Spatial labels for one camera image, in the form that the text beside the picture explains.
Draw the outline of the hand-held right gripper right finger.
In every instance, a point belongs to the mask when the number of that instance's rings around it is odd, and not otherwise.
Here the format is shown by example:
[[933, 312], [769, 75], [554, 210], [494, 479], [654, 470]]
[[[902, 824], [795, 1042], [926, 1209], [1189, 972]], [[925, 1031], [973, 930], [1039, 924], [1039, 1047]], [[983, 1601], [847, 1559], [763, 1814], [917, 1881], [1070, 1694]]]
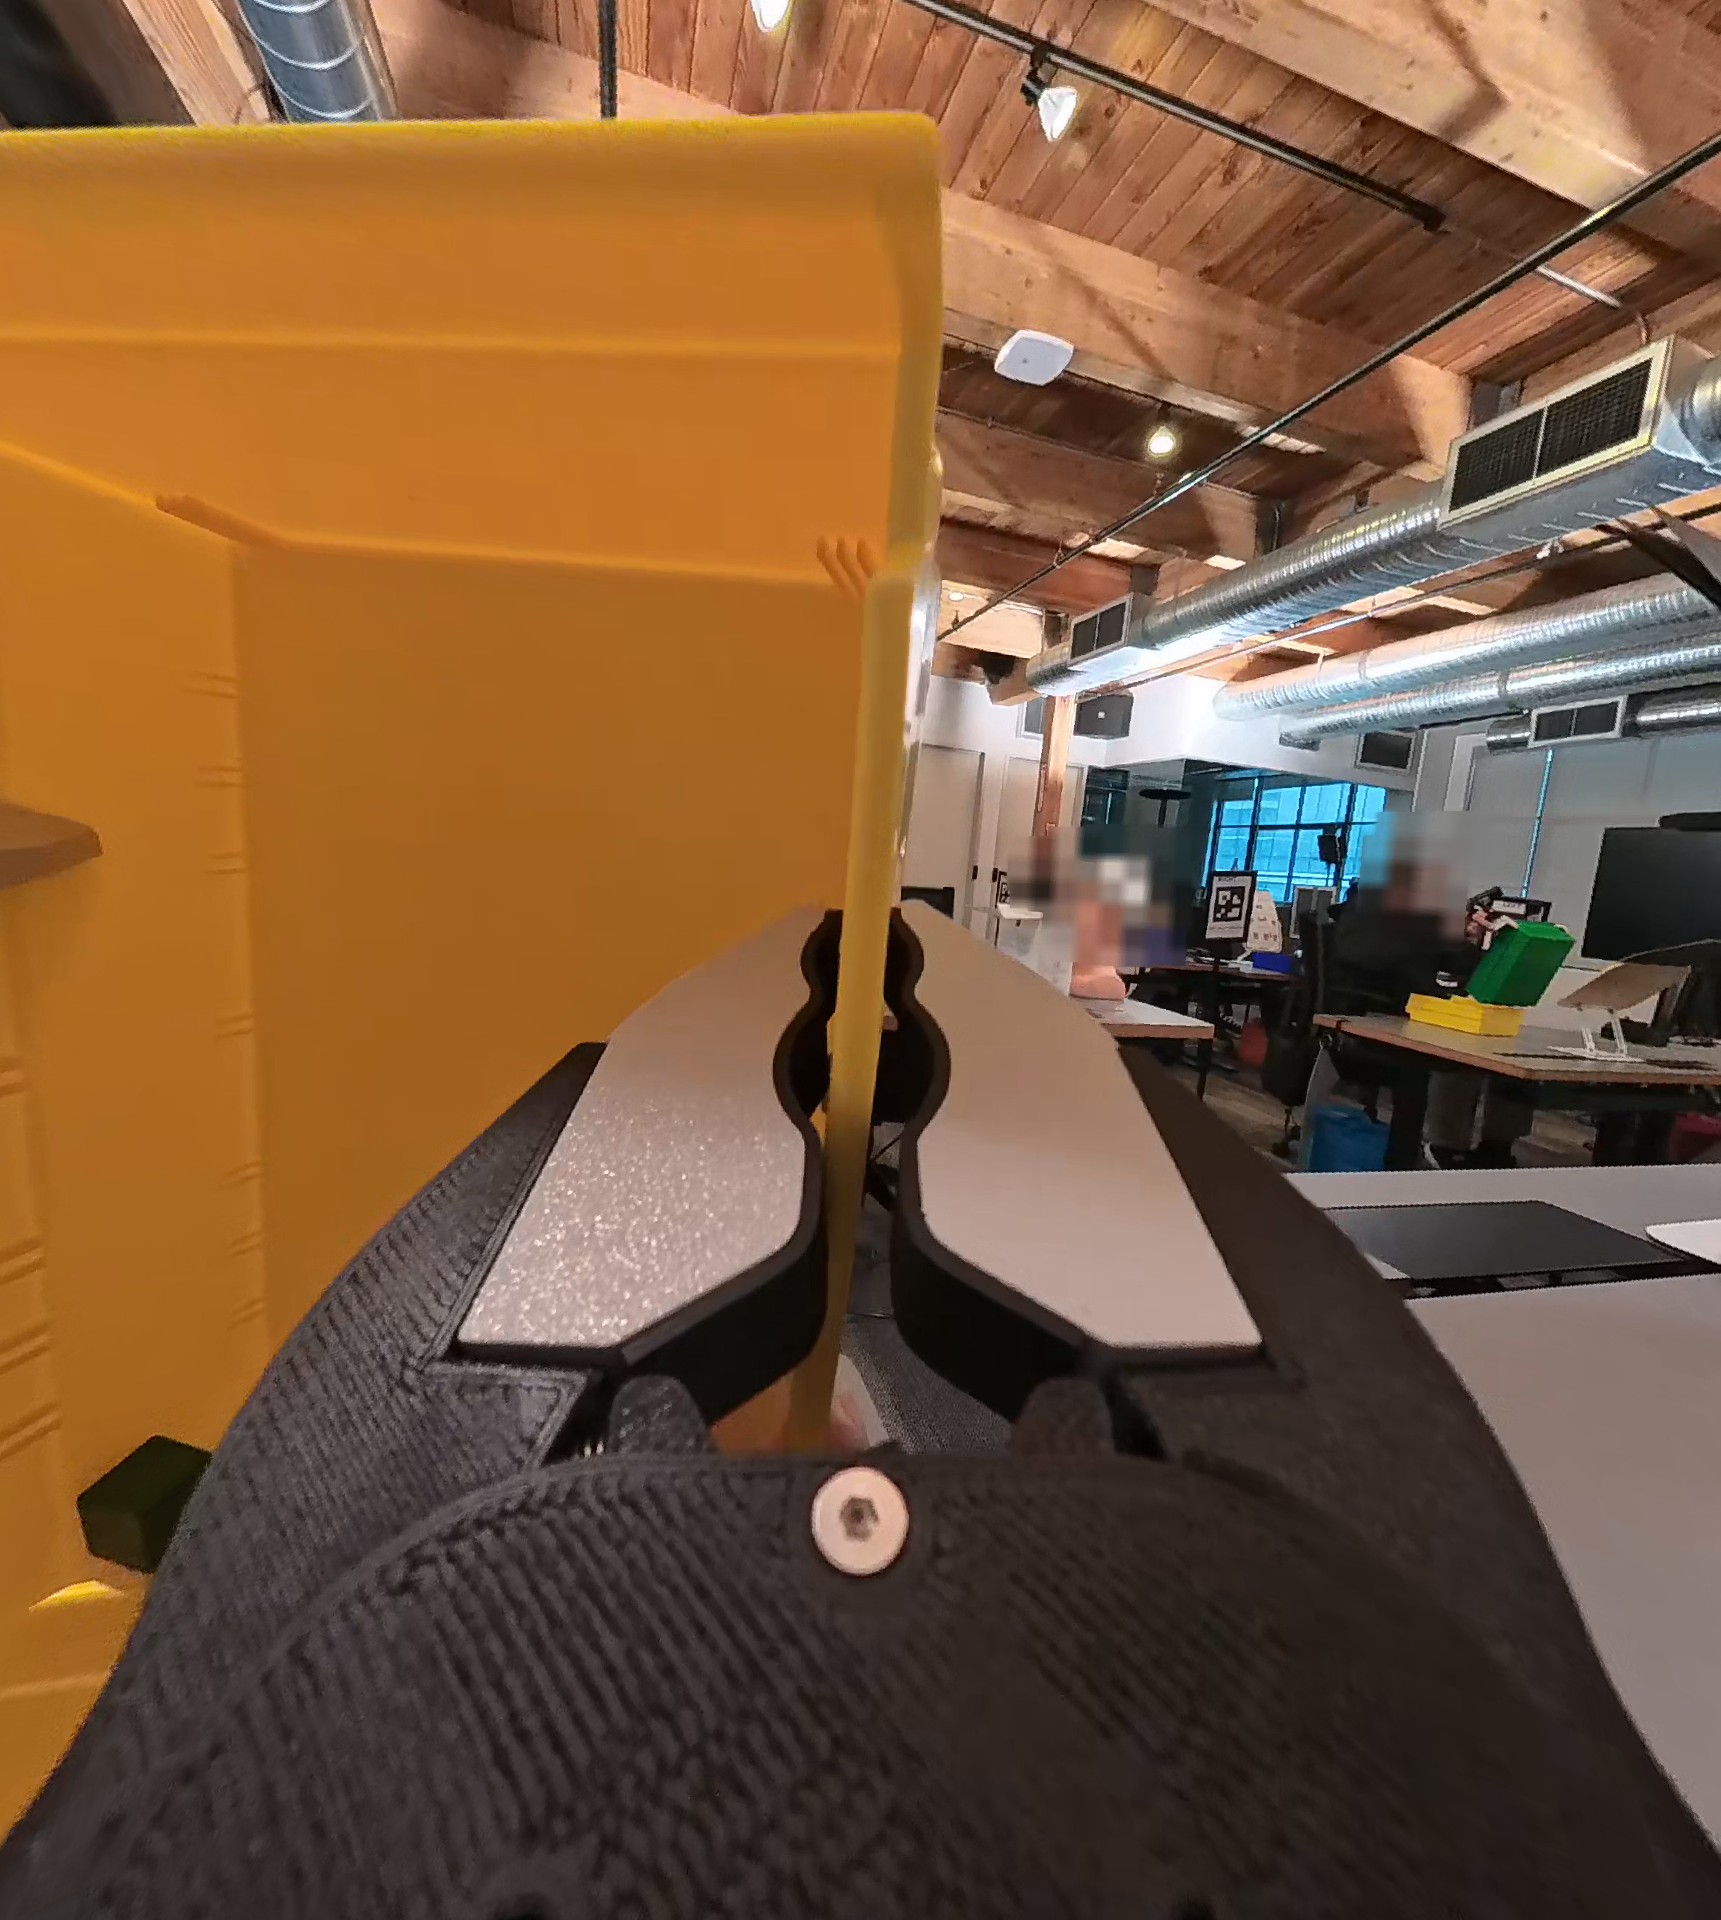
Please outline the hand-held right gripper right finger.
[[892, 1308], [1004, 1419], [1050, 1380], [1224, 1371], [1260, 1332], [1106, 1027], [921, 902], [891, 1006], [926, 1079], [898, 1153]]

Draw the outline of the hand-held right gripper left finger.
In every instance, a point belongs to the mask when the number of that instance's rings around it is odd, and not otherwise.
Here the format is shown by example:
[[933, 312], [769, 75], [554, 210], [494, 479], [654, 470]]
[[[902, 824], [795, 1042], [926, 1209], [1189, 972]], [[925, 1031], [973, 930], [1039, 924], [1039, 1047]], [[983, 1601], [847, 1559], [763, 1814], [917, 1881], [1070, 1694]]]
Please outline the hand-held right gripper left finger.
[[455, 1324], [455, 1373], [676, 1380], [714, 1422], [825, 1324], [825, 1024], [839, 913], [800, 906], [594, 1047]]

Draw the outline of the green plastic box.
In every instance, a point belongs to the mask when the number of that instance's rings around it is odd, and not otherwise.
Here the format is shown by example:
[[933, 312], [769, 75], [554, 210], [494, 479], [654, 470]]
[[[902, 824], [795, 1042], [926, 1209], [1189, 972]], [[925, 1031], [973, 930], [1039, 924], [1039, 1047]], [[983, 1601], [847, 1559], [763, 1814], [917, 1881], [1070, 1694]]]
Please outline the green plastic box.
[[1505, 921], [1470, 972], [1464, 991], [1485, 1006], [1531, 1007], [1540, 1001], [1572, 946], [1574, 937], [1565, 925]]

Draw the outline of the black desk mat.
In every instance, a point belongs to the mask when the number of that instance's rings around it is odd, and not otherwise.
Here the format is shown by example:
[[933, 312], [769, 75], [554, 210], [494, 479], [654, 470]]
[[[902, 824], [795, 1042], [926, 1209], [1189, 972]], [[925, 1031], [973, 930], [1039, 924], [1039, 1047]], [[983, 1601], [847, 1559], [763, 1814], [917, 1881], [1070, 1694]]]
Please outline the black desk mat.
[[1435, 1293], [1622, 1283], [1712, 1270], [1711, 1260], [1538, 1200], [1353, 1205], [1327, 1217], [1406, 1287]]

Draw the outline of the long grey office desk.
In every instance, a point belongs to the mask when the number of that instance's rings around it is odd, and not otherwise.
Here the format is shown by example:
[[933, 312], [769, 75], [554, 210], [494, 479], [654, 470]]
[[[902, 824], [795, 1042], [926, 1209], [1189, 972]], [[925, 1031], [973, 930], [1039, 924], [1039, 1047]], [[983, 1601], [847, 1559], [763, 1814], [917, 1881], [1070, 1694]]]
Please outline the long grey office desk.
[[1479, 1036], [1392, 1016], [1315, 1017], [1345, 1043], [1414, 1060], [1395, 1067], [1387, 1169], [1414, 1172], [1422, 1158], [1424, 1091], [1414, 1073], [1458, 1072], [1516, 1085], [1536, 1107], [1597, 1119], [1593, 1164], [1659, 1164], [1673, 1115], [1721, 1102], [1721, 1042], [1637, 1045], [1626, 1053], [1555, 1045], [1547, 1027]]

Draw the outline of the silver laptop stand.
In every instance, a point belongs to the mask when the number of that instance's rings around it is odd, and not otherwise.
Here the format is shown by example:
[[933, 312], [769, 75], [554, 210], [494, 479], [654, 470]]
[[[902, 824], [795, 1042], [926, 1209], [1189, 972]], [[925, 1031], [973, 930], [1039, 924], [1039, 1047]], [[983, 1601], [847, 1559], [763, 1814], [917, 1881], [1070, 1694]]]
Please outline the silver laptop stand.
[[1565, 1052], [1591, 1063], [1622, 1063], [1635, 1057], [1626, 1042], [1622, 1016], [1646, 999], [1665, 1001], [1687, 980], [1691, 967], [1665, 961], [1619, 961], [1591, 972], [1580, 984], [1559, 995], [1556, 1006], [1589, 1016], [1580, 1043]]

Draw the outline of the large black monitor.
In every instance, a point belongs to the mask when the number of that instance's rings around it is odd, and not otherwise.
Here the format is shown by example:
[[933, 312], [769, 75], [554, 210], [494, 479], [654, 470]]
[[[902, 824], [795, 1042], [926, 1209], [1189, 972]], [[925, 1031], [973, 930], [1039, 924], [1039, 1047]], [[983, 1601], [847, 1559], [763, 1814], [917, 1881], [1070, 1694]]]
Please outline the large black monitor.
[[1583, 954], [1621, 961], [1721, 941], [1721, 830], [1607, 827]]

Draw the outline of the black ceiling rod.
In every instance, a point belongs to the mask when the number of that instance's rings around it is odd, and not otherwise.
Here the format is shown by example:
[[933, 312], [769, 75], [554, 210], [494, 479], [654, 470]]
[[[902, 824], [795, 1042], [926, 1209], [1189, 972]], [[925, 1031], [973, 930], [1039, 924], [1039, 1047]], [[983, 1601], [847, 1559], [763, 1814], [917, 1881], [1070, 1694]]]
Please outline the black ceiling rod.
[[1593, 239], [1593, 236], [1601, 231], [1621, 226], [1622, 221], [1628, 219], [1628, 216], [1635, 210], [1670, 192], [1673, 187], [1682, 183], [1691, 173], [1699, 171], [1701, 168], [1705, 168], [1716, 157], [1721, 157], [1721, 132], [1707, 136], [1697, 145], [1693, 145], [1687, 153], [1667, 160], [1659, 170], [1640, 177], [1637, 183], [1621, 192], [1609, 204], [1586, 212], [1569, 228], [1547, 238], [1532, 251], [1527, 251], [1516, 261], [1508, 264], [1502, 272], [1498, 272], [1496, 275], [1493, 275], [1472, 291], [1464, 294], [1463, 297], [1454, 300], [1452, 304], [1437, 312], [1424, 323], [1414, 326], [1408, 331], [1401, 334], [1401, 338], [1397, 338], [1389, 346], [1377, 347], [1374, 353], [1361, 366], [1334, 378], [1315, 393], [1290, 406], [1280, 416], [1262, 422], [1257, 430], [1247, 434], [1241, 441], [1232, 444], [1229, 450], [1216, 454], [1215, 457], [1207, 459], [1200, 465], [1194, 465], [1182, 471], [1177, 479], [1166, 484], [1160, 491], [1154, 491], [1153, 495], [1137, 504], [1133, 512], [1104, 523], [1094, 535], [1080, 540], [1066, 550], [1057, 552], [1057, 556], [1049, 564], [1025, 576], [1020, 582], [1016, 582], [1014, 588], [1002, 588], [995, 591], [978, 612], [973, 612], [966, 617], [963, 617], [956, 623], [956, 630], [963, 630], [974, 620], [990, 614], [995, 607], [1000, 607], [1013, 601], [1026, 589], [1039, 588], [1043, 582], [1052, 577], [1057, 571], [1062, 571], [1073, 561], [1084, 559], [1092, 552], [1094, 544], [1122, 535], [1125, 532], [1128, 532], [1148, 516], [1174, 505], [1185, 494], [1194, 491], [1207, 486], [1209, 482], [1213, 482], [1224, 467], [1245, 457], [1249, 451], [1259, 448], [1264, 439], [1292, 426], [1299, 426], [1305, 419], [1312, 418], [1315, 413], [1327, 409], [1329, 403], [1336, 401], [1341, 396], [1351, 393], [1362, 382], [1377, 376], [1379, 371], [1389, 369], [1397, 359], [1413, 353], [1421, 344], [1437, 338], [1449, 326], [1468, 318], [1485, 301], [1494, 300], [1498, 294], [1511, 289], [1512, 286], [1520, 283], [1528, 275], [1536, 275], [1543, 268], [1547, 268], [1552, 260], [1556, 260], [1571, 247]]

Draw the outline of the black lighting track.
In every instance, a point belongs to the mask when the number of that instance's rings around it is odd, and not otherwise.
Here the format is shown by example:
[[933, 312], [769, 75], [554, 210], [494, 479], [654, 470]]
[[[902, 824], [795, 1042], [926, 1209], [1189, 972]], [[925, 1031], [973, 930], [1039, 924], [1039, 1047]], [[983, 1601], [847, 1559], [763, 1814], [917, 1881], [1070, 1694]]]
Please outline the black lighting track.
[[1022, 57], [1025, 72], [1020, 91], [1032, 107], [1040, 107], [1044, 94], [1057, 85], [1057, 75], [1066, 73], [1077, 84], [1101, 85], [1127, 101], [1158, 111], [1197, 132], [1209, 132], [1211, 136], [1242, 151], [1257, 153], [1269, 162], [1287, 165], [1305, 177], [1318, 179], [1324, 186], [1353, 193], [1354, 198], [1371, 201], [1384, 212], [1397, 214], [1429, 233], [1443, 233], [1449, 229], [1449, 214], [1437, 204], [1408, 193], [1389, 182], [1377, 179], [1354, 165], [1347, 165], [1334, 157], [1315, 153], [1305, 145], [1276, 138], [1254, 125], [1247, 125], [1245, 121], [1231, 117], [1226, 111], [1199, 106], [1177, 91], [1133, 75], [1119, 65], [1092, 60], [1070, 45], [1043, 35], [1031, 28], [1026, 30], [997, 17], [990, 12], [971, 8], [969, 4], [961, 1], [915, 1], [913, 5], [948, 28], [997, 44], [1016, 57]]

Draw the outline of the large silver air duct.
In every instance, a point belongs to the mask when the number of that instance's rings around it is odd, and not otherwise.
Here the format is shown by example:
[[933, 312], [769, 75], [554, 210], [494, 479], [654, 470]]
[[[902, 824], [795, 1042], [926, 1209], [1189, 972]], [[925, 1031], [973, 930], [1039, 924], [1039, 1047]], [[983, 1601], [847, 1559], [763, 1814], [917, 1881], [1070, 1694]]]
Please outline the large silver air duct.
[[1216, 584], [1077, 617], [1025, 665], [1026, 685], [1073, 697], [1131, 683], [1719, 484], [1721, 356], [1656, 340], [1460, 434], [1432, 491], [1332, 522]]

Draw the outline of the thin silver air duct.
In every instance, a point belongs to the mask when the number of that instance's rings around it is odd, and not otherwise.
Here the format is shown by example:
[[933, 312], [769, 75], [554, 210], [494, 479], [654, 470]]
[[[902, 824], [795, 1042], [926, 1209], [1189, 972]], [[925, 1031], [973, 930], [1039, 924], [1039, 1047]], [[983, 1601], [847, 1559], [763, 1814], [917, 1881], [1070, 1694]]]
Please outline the thin silver air duct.
[[1721, 679], [1637, 683], [1631, 667], [1604, 677], [1559, 671], [1519, 687], [1502, 675], [1441, 683], [1417, 692], [1348, 702], [1302, 714], [1278, 744], [1312, 751], [1327, 739], [1418, 734], [1482, 721], [1491, 751], [1556, 750], [1633, 739], [1651, 734], [1721, 729]]

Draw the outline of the silver ceiling duct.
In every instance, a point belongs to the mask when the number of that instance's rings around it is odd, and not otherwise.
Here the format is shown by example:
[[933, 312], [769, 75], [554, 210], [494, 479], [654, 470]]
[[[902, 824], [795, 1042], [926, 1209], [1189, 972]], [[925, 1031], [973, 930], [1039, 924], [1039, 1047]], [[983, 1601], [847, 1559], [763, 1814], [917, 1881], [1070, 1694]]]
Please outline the silver ceiling duct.
[[286, 119], [345, 127], [396, 117], [392, 73], [369, 1], [238, 1]]

